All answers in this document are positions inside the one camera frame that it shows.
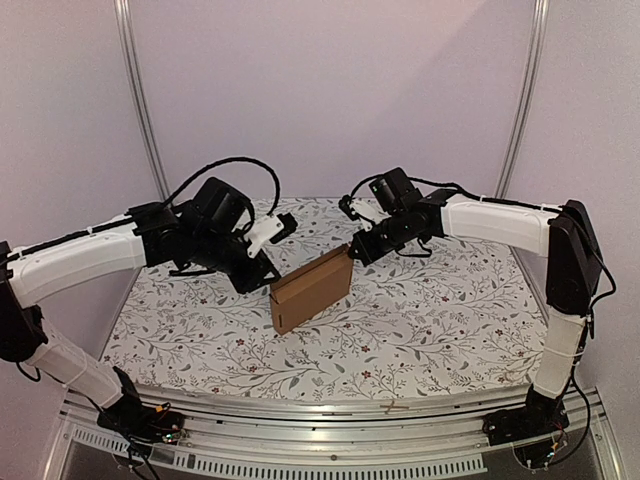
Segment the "brown box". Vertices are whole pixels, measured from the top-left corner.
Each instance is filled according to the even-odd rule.
[[[284,334],[349,294],[353,259],[335,248],[271,285],[273,327]]]

